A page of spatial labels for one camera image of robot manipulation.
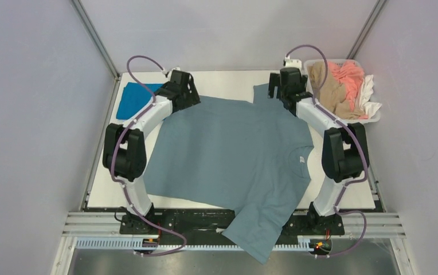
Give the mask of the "grey-blue t shirt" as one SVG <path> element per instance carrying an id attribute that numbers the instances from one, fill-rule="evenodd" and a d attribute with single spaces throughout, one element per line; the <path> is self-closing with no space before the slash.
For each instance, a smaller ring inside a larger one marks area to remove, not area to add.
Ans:
<path id="1" fill-rule="evenodd" d="M 264 264 L 310 184 L 313 147 L 266 85 L 252 102 L 205 96 L 164 120 L 144 183 L 150 195 L 233 210 L 224 236 Z"/>

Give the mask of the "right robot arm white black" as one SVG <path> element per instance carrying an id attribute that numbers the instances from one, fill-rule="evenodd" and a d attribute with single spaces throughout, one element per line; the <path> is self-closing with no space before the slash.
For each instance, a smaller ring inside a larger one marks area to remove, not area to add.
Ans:
<path id="1" fill-rule="evenodd" d="M 321 164 L 325 178 L 307 212 L 308 229 L 321 234 L 340 227 L 340 201 L 349 186 L 363 181 L 369 152 L 365 127 L 334 116 L 306 90 L 306 85 L 307 78 L 299 68 L 285 67 L 269 75 L 268 97 L 279 99 L 287 111 L 323 136 Z"/>

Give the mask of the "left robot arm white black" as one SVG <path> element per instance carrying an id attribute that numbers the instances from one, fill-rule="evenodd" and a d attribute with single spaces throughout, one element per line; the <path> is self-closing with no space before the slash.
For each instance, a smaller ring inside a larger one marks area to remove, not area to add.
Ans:
<path id="1" fill-rule="evenodd" d="M 112 180 L 119 183 L 126 200 L 122 234 L 148 234 L 157 229 L 154 206 L 143 179 L 146 137 L 170 115 L 200 103 L 191 73 L 173 69 L 166 76 L 167 81 L 155 90 L 140 84 L 138 99 L 129 99 L 136 113 L 105 129 L 102 163 Z"/>

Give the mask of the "beige t shirt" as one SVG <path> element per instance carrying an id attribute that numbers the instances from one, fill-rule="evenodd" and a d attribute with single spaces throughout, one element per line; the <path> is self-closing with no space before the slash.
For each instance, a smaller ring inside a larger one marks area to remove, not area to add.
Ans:
<path id="1" fill-rule="evenodd" d="M 315 62 L 307 66 L 307 72 L 315 98 L 322 106 L 335 114 L 335 106 L 340 102 L 341 96 L 345 95 L 345 90 L 331 74 L 328 63 Z"/>

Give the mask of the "folded bright blue t shirt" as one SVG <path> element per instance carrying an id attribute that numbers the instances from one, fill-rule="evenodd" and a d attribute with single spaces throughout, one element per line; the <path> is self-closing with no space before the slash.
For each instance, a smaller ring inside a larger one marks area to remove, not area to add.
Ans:
<path id="1" fill-rule="evenodd" d="M 127 83 L 119 101 L 116 119 L 128 120 L 135 117 L 150 100 L 151 95 L 143 86 L 134 82 Z"/>

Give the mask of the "pink t shirt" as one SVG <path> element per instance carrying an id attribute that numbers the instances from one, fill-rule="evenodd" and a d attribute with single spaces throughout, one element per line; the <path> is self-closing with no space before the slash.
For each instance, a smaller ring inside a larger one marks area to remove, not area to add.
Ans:
<path id="1" fill-rule="evenodd" d="M 328 68 L 345 90 L 344 96 L 335 106 L 335 114 L 346 120 L 367 119 L 366 113 L 359 107 L 357 98 L 364 82 L 364 71 L 354 61 L 345 61 L 342 65 L 328 62 Z"/>

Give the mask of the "white t shirt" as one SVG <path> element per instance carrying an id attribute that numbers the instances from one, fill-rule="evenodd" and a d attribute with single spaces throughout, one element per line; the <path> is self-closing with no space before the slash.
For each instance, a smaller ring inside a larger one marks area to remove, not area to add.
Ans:
<path id="1" fill-rule="evenodd" d="M 355 101 L 355 107 L 361 111 L 359 119 L 371 119 L 382 107 L 381 103 L 371 101 L 374 94 L 374 75 L 366 75 Z"/>

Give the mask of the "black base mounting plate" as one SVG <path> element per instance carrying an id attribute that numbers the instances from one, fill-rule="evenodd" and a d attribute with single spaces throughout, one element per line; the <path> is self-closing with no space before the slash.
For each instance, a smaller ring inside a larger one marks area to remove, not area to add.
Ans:
<path id="1" fill-rule="evenodd" d="M 152 210 L 146 218 L 165 229 L 182 234 L 188 245 L 233 245 L 233 242 L 222 235 L 235 219 L 234 211 L 221 209 L 157 209 Z M 162 229 L 148 225 L 142 219 L 128 211 L 115 218 L 120 222 L 121 235 L 153 235 L 152 242 L 161 245 L 180 245 L 182 240 Z M 280 228 L 275 237 L 277 245 L 297 244 L 297 237 L 313 236 L 317 239 L 329 239 L 344 235 L 342 218 L 333 215 L 327 218 L 315 218 L 308 213 L 295 213 Z"/>

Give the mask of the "right aluminium frame post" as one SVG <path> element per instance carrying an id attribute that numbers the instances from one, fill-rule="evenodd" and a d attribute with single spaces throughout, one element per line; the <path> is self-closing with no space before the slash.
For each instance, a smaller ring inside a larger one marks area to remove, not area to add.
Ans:
<path id="1" fill-rule="evenodd" d="M 375 5 L 373 6 L 368 18 L 366 19 L 363 27 L 361 28 L 360 33 L 358 34 L 357 38 L 355 39 L 347 57 L 346 57 L 347 59 L 353 60 L 356 58 L 357 54 L 361 50 L 362 45 L 366 41 L 374 24 L 376 23 L 378 17 L 382 13 L 382 11 L 387 3 L 388 3 L 388 0 L 377 0 L 375 2 Z"/>

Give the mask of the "aluminium frame post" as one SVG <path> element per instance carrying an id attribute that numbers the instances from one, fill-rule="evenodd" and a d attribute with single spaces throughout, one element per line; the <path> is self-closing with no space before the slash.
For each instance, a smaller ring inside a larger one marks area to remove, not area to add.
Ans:
<path id="1" fill-rule="evenodd" d="M 99 52 L 101 58 L 103 59 L 110 75 L 116 80 L 119 78 L 120 73 L 116 68 L 116 65 L 112 61 L 112 58 L 110 57 L 110 54 L 108 53 L 107 49 L 105 48 L 94 24 L 92 23 L 92 20 L 90 16 L 88 15 L 83 3 L 81 0 L 70 0 L 70 3 L 72 4 L 75 12 L 77 13 L 81 23 L 83 24 L 86 32 L 90 36 L 94 46 L 96 47 L 97 51 Z"/>
<path id="2" fill-rule="evenodd" d="M 353 60 L 356 58 L 357 54 L 361 50 L 362 45 L 366 41 L 374 24 L 376 23 L 378 17 L 382 13 L 382 11 L 387 3 L 388 3 L 388 0 L 377 0 L 375 2 L 375 5 L 373 6 L 368 18 L 366 19 L 363 27 L 361 28 L 360 33 L 358 34 L 357 38 L 355 39 L 347 57 L 346 57 L 347 59 Z"/>

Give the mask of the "left aluminium frame post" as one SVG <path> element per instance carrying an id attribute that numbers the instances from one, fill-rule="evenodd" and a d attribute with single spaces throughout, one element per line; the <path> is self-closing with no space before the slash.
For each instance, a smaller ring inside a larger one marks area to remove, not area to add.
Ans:
<path id="1" fill-rule="evenodd" d="M 110 54 L 108 53 L 107 49 L 105 48 L 94 24 L 92 23 L 92 20 L 90 16 L 88 15 L 83 3 L 81 0 L 70 0 L 70 3 L 72 4 L 75 12 L 77 13 L 81 23 L 83 24 L 86 32 L 90 36 L 94 46 L 96 47 L 97 51 L 99 52 L 101 58 L 103 59 L 110 75 L 116 80 L 119 78 L 120 73 L 116 68 L 116 65 L 112 61 L 112 58 L 110 57 Z"/>

